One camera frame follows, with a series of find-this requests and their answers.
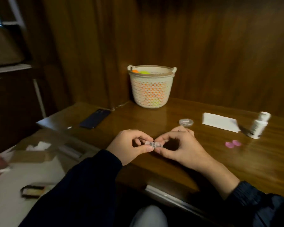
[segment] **basket handle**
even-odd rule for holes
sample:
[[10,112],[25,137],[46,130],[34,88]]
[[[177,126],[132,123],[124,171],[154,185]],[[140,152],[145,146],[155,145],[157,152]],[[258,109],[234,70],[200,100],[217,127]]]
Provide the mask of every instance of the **basket handle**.
[[134,68],[135,68],[135,66],[132,66],[132,65],[128,65],[128,66],[127,66],[127,70],[128,70],[128,71],[132,71],[132,69],[134,69]]
[[172,72],[173,74],[175,74],[176,71],[177,71],[177,68],[176,68],[176,67],[171,69],[171,72]]

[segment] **dark sleeve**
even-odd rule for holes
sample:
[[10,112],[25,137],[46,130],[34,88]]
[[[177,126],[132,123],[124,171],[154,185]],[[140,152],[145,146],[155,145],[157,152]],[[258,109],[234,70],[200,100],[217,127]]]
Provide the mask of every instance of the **dark sleeve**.
[[121,168],[106,150],[83,160],[38,200],[19,226],[112,226]]
[[239,183],[225,205],[235,226],[284,226],[284,198],[265,194],[245,181]]

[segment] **wooden desk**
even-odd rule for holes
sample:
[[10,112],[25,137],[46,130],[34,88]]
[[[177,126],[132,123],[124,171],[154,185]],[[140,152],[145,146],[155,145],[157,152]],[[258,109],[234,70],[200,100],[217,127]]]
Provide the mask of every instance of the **wooden desk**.
[[[79,123],[98,108],[76,103],[38,124],[105,149],[121,130],[139,129],[156,138],[178,126],[179,119],[190,118],[194,121],[191,129],[195,137],[212,157],[223,163],[240,180],[250,182],[265,193],[284,196],[284,118],[272,116],[262,137],[254,140],[242,132],[234,133],[202,125],[202,114],[208,112],[235,118],[239,125],[249,128],[258,113],[171,98],[158,109],[145,109],[128,102],[113,111],[97,128],[80,128]],[[243,145],[229,149],[224,143],[232,140],[239,140]],[[121,172],[128,184],[138,183],[142,177],[145,183],[158,183],[160,189],[171,194],[179,186],[183,186],[189,193],[199,191],[197,183],[185,169],[154,152],[140,155],[131,165],[135,166],[131,170],[135,177],[127,174],[129,170]],[[151,172],[153,176],[140,174],[139,169]],[[163,188],[163,184],[160,184],[162,179],[169,183],[170,188]]]

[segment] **black smartphone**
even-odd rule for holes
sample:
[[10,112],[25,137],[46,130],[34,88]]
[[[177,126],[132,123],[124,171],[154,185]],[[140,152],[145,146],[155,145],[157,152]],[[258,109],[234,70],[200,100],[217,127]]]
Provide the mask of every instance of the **black smartphone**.
[[80,123],[80,127],[92,129],[95,128],[103,119],[110,114],[109,110],[98,109]]

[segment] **white basket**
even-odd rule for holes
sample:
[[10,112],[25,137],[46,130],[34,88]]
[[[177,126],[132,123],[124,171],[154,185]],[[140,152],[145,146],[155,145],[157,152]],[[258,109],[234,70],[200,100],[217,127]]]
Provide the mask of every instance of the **white basket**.
[[[147,71],[149,74],[132,72]],[[128,66],[135,102],[145,108],[158,108],[167,103],[177,68],[156,65]]]

